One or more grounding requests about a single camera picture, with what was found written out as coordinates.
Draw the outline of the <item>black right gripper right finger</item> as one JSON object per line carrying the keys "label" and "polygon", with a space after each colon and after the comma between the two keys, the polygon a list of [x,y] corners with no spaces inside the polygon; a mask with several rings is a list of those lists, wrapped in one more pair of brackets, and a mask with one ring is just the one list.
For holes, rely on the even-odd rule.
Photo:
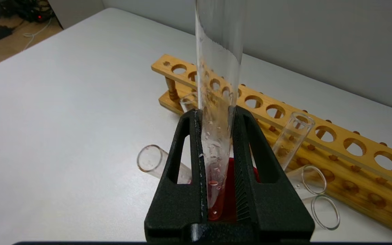
{"label": "black right gripper right finger", "polygon": [[235,108],[234,241],[309,241],[315,224],[252,114]]}

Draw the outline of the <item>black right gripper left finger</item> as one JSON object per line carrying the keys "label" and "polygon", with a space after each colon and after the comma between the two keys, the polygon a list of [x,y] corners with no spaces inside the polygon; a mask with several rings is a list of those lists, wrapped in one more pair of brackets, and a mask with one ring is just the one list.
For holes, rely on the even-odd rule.
{"label": "black right gripper left finger", "polygon": [[[144,220],[148,241],[181,241],[191,224],[208,220],[205,156],[202,150],[200,111],[184,113],[177,124],[157,190]],[[190,138],[192,181],[178,184],[185,138]]]}

